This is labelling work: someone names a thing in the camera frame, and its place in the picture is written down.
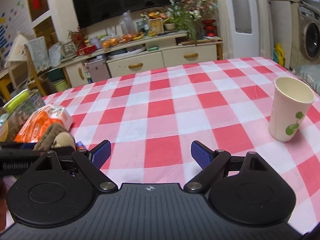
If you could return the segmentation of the brown furry plush toy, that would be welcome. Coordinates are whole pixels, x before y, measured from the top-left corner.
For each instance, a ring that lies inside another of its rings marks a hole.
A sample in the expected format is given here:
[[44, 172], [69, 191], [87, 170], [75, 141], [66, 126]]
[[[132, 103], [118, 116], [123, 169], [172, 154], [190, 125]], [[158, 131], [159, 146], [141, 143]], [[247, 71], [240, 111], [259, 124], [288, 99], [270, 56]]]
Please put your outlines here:
[[72, 147], [73, 150], [75, 150], [75, 139], [62, 124], [56, 122], [47, 128], [40, 140], [34, 146], [34, 150], [48, 151], [52, 148], [62, 147]]

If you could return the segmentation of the orange snack package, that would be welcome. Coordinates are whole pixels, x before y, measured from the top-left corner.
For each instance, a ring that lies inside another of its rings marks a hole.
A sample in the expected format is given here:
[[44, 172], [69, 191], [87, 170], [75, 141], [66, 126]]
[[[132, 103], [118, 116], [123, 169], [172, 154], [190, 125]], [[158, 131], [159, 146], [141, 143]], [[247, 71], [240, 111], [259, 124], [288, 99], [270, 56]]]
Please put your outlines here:
[[34, 111], [16, 135], [15, 142], [38, 142], [52, 124], [59, 123], [69, 131], [73, 119], [63, 106], [45, 105]]

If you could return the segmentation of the green yellow packet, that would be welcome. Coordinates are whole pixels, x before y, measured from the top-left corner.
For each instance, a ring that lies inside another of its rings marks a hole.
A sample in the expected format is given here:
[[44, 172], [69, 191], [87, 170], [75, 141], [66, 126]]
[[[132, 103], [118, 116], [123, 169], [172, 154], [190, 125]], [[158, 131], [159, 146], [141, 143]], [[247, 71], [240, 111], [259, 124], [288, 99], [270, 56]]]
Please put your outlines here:
[[19, 94], [17, 94], [14, 98], [12, 98], [9, 102], [4, 105], [4, 109], [7, 113], [12, 113], [16, 107], [21, 105], [25, 100], [29, 98], [29, 90], [24, 89]]

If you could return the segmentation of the red white checkered tablecloth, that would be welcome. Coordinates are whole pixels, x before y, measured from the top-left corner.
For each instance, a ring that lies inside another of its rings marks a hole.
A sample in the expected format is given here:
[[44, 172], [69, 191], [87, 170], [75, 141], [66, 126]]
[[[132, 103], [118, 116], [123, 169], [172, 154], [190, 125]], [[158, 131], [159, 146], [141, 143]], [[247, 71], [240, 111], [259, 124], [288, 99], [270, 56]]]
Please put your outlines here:
[[258, 152], [293, 188], [290, 224], [305, 233], [319, 223], [319, 100], [292, 140], [274, 140], [273, 82], [287, 75], [262, 57], [231, 59], [115, 77], [44, 101], [67, 109], [72, 135], [87, 148], [111, 142], [102, 171], [117, 184], [184, 185], [200, 171], [194, 140], [233, 155]]

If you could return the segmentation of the green waste bin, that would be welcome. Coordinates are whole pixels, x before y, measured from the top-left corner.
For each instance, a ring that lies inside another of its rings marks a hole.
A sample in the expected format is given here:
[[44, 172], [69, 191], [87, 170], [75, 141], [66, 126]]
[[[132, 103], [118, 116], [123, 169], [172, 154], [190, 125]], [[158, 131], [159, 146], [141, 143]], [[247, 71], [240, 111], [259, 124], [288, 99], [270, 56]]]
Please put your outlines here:
[[54, 82], [54, 87], [57, 92], [63, 92], [69, 89], [69, 85], [65, 79], [57, 80]]

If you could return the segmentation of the white paper cup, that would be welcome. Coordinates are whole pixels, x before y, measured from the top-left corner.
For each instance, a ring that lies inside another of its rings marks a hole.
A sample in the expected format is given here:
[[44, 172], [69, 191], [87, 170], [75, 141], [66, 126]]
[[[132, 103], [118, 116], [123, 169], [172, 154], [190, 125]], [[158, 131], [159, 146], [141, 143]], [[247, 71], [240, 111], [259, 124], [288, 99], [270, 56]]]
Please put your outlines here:
[[315, 100], [313, 90], [303, 81], [282, 76], [274, 80], [274, 98], [268, 131], [279, 142], [288, 142], [297, 133]]

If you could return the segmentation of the wooden chair with cover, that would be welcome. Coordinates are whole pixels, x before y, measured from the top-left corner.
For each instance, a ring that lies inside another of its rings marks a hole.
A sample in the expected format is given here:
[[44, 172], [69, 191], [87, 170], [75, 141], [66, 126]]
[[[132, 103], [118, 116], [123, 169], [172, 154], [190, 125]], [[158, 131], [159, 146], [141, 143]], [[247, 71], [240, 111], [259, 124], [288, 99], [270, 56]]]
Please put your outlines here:
[[34, 39], [17, 33], [12, 48], [5, 60], [14, 91], [22, 88], [37, 89], [42, 96], [49, 94], [45, 74], [51, 67], [46, 40], [43, 36]]

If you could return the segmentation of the red gift box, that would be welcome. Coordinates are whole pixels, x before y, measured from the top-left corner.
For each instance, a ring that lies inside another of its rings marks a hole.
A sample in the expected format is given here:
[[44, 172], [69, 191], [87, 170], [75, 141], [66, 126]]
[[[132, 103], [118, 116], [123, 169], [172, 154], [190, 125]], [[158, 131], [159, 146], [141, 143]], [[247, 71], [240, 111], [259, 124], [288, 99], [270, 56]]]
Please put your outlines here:
[[97, 47], [95, 45], [91, 45], [88, 47], [84, 47], [82, 49], [77, 50], [76, 54], [78, 56], [85, 56], [94, 53], [97, 50]]

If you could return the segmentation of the bag of oranges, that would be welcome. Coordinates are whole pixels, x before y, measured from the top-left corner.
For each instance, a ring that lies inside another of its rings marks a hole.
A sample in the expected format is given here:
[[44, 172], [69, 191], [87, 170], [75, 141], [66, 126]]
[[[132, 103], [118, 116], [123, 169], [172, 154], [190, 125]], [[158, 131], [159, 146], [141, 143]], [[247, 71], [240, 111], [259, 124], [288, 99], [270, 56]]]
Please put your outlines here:
[[114, 47], [118, 45], [118, 43], [119, 43], [119, 39], [115, 37], [112, 37], [112, 38], [104, 37], [101, 39], [101, 45], [103, 49]]

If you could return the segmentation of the yellow detergent bottle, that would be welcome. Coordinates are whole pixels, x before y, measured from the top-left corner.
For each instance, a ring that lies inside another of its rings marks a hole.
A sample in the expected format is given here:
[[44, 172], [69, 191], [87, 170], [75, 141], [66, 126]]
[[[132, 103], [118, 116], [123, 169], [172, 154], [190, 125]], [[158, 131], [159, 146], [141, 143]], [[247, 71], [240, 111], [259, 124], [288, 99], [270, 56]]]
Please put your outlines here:
[[281, 65], [282, 67], [285, 66], [285, 55], [284, 55], [284, 51], [283, 51], [280, 43], [277, 43], [274, 46], [273, 61], [276, 62], [277, 64]]

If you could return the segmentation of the red vase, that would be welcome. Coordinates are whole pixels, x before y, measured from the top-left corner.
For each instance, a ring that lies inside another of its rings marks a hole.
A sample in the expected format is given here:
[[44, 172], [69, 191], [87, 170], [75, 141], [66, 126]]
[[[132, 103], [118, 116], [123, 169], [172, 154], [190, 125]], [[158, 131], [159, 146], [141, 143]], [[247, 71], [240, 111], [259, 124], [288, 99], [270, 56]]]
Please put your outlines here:
[[203, 20], [202, 25], [203, 25], [203, 30], [205, 32], [205, 35], [208, 37], [215, 37], [216, 34], [216, 25], [215, 25], [216, 20], [211, 19], [211, 20]]

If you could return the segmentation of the potted flower plant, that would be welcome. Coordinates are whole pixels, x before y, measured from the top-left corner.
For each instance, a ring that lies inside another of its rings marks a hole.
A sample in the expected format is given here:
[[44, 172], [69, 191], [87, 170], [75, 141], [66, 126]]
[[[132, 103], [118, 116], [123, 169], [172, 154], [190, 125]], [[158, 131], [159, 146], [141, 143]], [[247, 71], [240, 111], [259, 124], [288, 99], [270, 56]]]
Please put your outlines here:
[[164, 24], [174, 24], [177, 30], [185, 30], [188, 38], [197, 43], [201, 21], [214, 16], [217, 0], [169, 0]]

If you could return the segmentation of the framed certificate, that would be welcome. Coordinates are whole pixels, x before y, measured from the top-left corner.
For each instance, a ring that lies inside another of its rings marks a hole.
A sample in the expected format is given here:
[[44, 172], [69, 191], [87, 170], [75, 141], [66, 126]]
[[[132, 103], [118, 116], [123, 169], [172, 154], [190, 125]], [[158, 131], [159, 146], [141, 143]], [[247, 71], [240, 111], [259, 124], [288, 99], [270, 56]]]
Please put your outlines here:
[[163, 21], [161, 18], [150, 19], [149, 27], [156, 35], [164, 33]]

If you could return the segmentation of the white standing air conditioner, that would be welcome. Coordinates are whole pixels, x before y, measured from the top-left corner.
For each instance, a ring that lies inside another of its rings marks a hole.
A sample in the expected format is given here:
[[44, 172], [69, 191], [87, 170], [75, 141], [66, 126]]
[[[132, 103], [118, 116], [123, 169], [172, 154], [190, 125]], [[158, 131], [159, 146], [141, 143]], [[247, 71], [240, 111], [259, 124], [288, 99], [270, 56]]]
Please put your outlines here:
[[225, 59], [272, 57], [269, 0], [218, 0], [218, 12]]

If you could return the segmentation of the silver front-load washing machine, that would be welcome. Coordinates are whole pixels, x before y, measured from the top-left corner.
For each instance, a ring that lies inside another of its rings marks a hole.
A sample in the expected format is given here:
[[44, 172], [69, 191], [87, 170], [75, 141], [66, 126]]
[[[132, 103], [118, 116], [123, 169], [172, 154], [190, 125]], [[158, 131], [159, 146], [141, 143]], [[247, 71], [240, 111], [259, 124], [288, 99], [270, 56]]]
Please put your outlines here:
[[319, 64], [319, 10], [308, 3], [292, 3], [290, 68]]

